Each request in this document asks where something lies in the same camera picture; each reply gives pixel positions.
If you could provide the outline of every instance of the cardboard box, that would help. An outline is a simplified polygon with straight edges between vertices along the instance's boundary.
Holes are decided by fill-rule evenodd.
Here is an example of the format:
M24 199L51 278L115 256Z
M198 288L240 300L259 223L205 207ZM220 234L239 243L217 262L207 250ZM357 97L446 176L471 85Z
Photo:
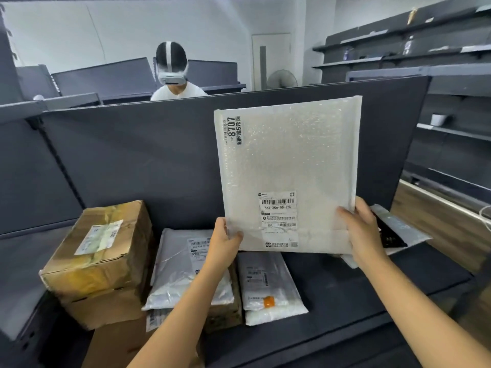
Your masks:
M39 274L64 303L140 284L152 224L143 201L89 208Z
M146 331L145 317L96 329L82 368L126 368L154 332ZM189 368L204 368L199 352Z
M206 333L212 333L220 329L232 328L243 323L241 290L239 286L239 279L237 277L237 266L235 261L230 265L228 271L230 272L234 302L228 305L217 305L210 307L204 327L204 331Z
M81 300L62 301L61 304L82 327L92 330L144 317L140 295L140 288L128 287L101 291Z

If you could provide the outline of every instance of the white headset strap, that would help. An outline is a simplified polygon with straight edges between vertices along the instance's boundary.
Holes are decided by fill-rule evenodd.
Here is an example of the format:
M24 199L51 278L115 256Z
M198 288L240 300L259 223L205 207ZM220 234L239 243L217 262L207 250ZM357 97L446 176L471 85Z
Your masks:
M172 72L172 62L171 62L171 57L170 57L170 45L172 44L171 41L166 41L165 42L165 55L167 58L167 70L169 72Z

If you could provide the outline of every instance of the person wearing headset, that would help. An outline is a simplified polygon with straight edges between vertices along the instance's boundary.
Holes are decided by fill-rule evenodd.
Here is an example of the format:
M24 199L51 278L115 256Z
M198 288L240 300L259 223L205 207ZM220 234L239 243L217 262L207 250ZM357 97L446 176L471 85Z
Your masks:
M203 97L207 94L187 80L187 57L183 47L174 41L157 47L157 79L163 85L150 100Z
M354 213L341 207L337 211L348 227L354 259L420 364L424 368L491 367L491 353L390 260L377 219L365 201L356 198ZM128 368L188 367L218 282L234 260L242 237L238 233L229 239L225 218L217 219L203 268Z

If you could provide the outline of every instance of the orange tape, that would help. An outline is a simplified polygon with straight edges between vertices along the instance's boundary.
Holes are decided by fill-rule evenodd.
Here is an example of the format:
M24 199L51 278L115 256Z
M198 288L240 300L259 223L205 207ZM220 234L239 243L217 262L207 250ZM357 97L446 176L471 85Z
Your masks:
M265 309L273 307L274 306L274 297L273 296L264 297L263 302L264 302L264 308Z

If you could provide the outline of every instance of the door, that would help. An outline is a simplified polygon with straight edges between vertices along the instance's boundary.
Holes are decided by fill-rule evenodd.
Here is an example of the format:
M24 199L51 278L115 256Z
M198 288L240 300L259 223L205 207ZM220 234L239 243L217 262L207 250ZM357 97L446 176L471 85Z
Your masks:
M291 34L252 36L254 90L267 89L269 75L278 70L292 71Z

